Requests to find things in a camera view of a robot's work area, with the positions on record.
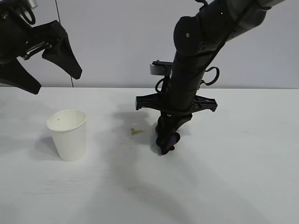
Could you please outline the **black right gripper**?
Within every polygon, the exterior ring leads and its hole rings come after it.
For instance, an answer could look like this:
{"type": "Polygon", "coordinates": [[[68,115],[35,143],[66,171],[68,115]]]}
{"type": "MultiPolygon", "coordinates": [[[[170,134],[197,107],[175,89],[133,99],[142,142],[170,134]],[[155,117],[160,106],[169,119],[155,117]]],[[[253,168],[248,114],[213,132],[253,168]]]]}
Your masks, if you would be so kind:
{"type": "Polygon", "coordinates": [[[202,80],[205,72],[218,69],[208,68],[210,62],[210,55],[175,55],[173,62],[157,60],[150,65],[150,73],[163,78],[155,86],[156,93],[136,97],[136,110],[150,108],[167,114],[184,114],[174,115],[173,119],[162,115],[159,117],[156,126],[157,143],[167,143],[173,133],[192,119],[192,113],[216,110],[218,105],[215,99],[196,95],[201,84],[209,86],[218,79],[216,76],[209,83],[202,80]]]}

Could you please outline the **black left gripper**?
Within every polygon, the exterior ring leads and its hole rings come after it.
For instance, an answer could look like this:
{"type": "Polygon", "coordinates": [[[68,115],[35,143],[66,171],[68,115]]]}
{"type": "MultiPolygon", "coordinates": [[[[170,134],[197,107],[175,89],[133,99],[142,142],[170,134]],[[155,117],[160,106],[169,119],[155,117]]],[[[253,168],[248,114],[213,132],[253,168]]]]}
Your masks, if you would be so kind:
{"type": "Polygon", "coordinates": [[[82,69],[68,34],[58,21],[31,27],[13,11],[0,13],[0,83],[37,95],[42,85],[16,59],[27,60],[44,50],[42,58],[80,79],[82,69]]]}

